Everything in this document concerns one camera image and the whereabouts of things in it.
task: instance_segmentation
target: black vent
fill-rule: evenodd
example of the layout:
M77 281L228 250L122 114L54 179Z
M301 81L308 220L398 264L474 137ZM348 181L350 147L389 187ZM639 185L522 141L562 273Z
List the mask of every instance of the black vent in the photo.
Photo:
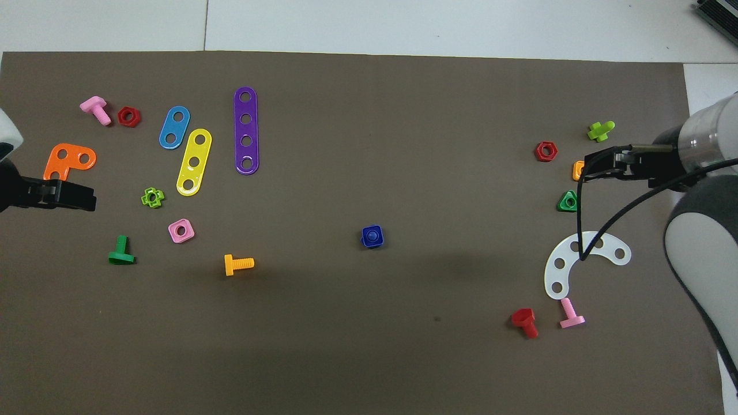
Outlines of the black vent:
M697 13L733 43L738 44L738 0L705 0L698 4Z

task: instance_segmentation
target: pink square nut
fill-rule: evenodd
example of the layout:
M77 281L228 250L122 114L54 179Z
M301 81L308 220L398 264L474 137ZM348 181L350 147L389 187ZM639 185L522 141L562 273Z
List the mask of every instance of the pink square nut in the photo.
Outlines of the pink square nut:
M180 228L184 228L183 235L179 235L177 233ZM195 236L195 230L192 228L192 224L190 223L190 221L186 219L180 219L177 222L169 225L169 235L172 237L172 242L174 242L175 244L181 244L182 242L187 241L188 239L191 239L193 236Z

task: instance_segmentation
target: green bolt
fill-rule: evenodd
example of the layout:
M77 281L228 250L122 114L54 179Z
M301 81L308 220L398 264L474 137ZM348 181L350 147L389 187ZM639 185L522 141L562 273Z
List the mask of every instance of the green bolt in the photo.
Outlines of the green bolt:
M574 191L567 191L564 193L564 196L561 197L561 200L559 200L559 204L556 206L556 209L559 210L559 212L576 212L576 193Z
M108 262L115 265L133 264L136 260L136 257L125 253L125 246L127 243L127 236L118 236L118 240L115 244L115 252L111 252L108 254Z
M607 140L607 133L612 131L613 128L615 128L613 121L607 121L604 125L594 123L590 126L590 132L587 133L587 136L590 140L597 140L598 143L602 143Z

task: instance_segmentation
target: plastic toy part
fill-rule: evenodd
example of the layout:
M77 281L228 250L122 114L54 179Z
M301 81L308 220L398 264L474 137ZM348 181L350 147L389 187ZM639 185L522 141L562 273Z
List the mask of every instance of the plastic toy part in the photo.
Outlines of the plastic toy part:
M553 141L542 141L536 147L536 158L540 162L550 162L558 153L559 149Z
M162 206L162 200L166 199L164 197L164 192L158 191L155 188L148 188L143 191L143 196L141 196L141 203L144 206L148 206L152 209L157 209Z
M536 315L533 314L533 309L519 309L511 316L513 326L520 327L525 332L525 335L529 339L538 337L538 329L533 324L536 320Z
M597 232L594 230L582 232L584 248L590 244L595 235L597 235ZM602 244L599 247L596 244L591 255L604 256L615 265L625 265L630 262L630 248L625 242L609 233L603 234L601 240ZM579 260L579 248L573 242L577 242L576 234L559 242L546 261L543 284L546 288L546 294L554 300L561 300L569 295L569 271L574 263ZM554 290L554 284L561 285L561 290Z
M182 144L190 125L190 111L184 106L173 106L167 113L159 133L159 145L167 150L173 150Z
M104 126L109 126L112 121L103 109L103 107L106 105L108 105L108 103L105 102L104 99L95 95L94 97L91 97L87 101L81 103L80 109L87 114L93 114L95 118L100 121L100 124L103 124Z
M571 178L574 179L575 182L579 181L579 177L582 175L582 169L584 168L584 160L579 160L574 162L574 165L571 166Z
M223 260L226 263L227 277L233 276L233 270L248 270L255 265L254 258L233 259L231 254L223 255Z
M615 123L607 121L604 125L600 123L594 123L590 126L590 132L587 133L590 140L597 140L598 143L602 143L607 140L607 133L615 128Z
M135 127L141 122L141 112L132 106L124 106L118 111L118 123L121 126Z
M576 315L574 307L571 305L571 301L568 298L562 298L561 305L564 307L564 312L566 313L566 320L559 322L562 329L584 323L584 317Z
M556 209L559 212L576 212L576 205L576 193L574 191L567 191L564 193L564 196L561 196Z
M200 190L202 176L205 174L207 155L210 153L210 144L213 137L204 128L198 128L187 138L187 147L184 150L182 166L179 168L177 191L183 196L192 196Z
M369 249L381 247L384 244L382 227L373 224L362 229L362 244Z
M51 180L54 173L59 175L59 180L66 180L70 168L87 170L97 161L97 154L87 147L81 145L61 143L57 144L49 155L44 170L44 180Z
M108 254L108 262L114 265L133 264L136 257L125 253L125 246L128 243L128 237L125 235L118 236L115 244L115 252Z
M256 91L248 86L233 95L233 136L236 171L254 174L259 168L259 116Z
M181 244L188 239L192 239L195 236L195 230L192 228L190 221L180 219L169 225L169 236L172 237L172 242Z

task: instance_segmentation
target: red hexagonal nut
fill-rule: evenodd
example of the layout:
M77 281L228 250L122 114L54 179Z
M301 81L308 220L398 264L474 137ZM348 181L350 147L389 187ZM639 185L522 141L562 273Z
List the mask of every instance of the red hexagonal nut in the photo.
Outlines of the red hexagonal nut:
M558 153L559 149L553 141L542 141L536 147L536 158L540 162L550 162Z
M124 106L118 111L118 123L121 126L135 127L141 122L141 112L132 106Z

